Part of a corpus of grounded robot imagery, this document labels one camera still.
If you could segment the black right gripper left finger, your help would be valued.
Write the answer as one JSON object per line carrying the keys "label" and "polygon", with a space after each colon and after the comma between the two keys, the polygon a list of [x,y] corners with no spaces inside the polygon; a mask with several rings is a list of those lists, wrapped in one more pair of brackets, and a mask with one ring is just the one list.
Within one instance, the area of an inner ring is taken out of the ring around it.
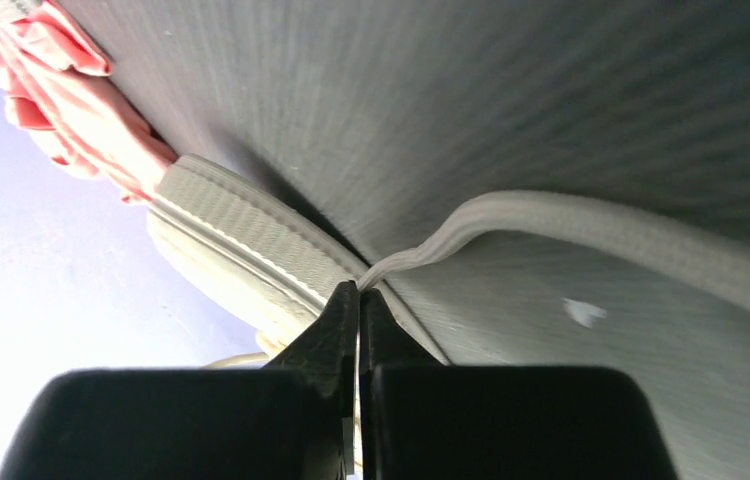
{"label": "black right gripper left finger", "polygon": [[80,370],[32,403],[2,479],[343,479],[354,471],[359,292],[260,368]]}

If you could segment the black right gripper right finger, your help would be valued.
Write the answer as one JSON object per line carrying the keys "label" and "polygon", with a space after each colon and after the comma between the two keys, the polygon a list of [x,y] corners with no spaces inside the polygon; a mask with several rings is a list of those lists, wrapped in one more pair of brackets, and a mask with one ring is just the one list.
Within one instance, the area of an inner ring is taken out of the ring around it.
{"label": "black right gripper right finger", "polygon": [[368,479],[673,479],[639,386],[597,366],[446,366],[361,297]]}

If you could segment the beige sneaker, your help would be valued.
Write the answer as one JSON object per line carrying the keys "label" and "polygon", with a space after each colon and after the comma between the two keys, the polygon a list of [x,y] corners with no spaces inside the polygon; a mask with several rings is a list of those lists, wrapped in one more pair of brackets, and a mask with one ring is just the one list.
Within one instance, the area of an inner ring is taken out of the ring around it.
{"label": "beige sneaker", "polygon": [[420,245],[367,266],[248,180],[185,155],[160,183],[148,230],[185,277],[258,328],[262,358],[277,355],[309,326],[338,282],[352,279],[368,290],[495,231],[592,248],[750,312],[750,248],[663,216],[573,195],[526,190],[480,195],[461,204]]}

